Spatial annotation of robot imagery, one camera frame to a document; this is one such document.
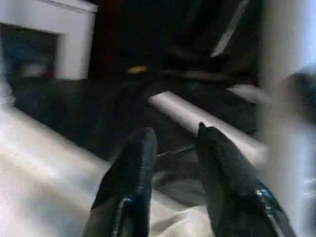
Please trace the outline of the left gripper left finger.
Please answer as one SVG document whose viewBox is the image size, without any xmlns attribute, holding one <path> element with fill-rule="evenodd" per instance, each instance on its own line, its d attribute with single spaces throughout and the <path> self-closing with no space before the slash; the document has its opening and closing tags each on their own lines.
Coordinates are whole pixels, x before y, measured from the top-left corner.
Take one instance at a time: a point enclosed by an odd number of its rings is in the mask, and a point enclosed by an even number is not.
<svg viewBox="0 0 316 237">
<path fill-rule="evenodd" d="M 149 236 L 157 146 L 152 128 L 140 128 L 129 136 L 101 180 L 84 237 Z"/>
</svg>

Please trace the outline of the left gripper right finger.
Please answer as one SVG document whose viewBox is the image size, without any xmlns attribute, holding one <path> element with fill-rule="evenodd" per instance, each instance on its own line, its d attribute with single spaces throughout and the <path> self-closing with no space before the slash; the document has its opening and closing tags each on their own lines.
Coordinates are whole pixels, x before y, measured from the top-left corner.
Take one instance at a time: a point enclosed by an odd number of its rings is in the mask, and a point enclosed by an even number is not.
<svg viewBox="0 0 316 237">
<path fill-rule="evenodd" d="M 211 228 L 217 237 L 293 237 L 273 193 L 220 130 L 199 124 L 196 152 Z"/>
</svg>

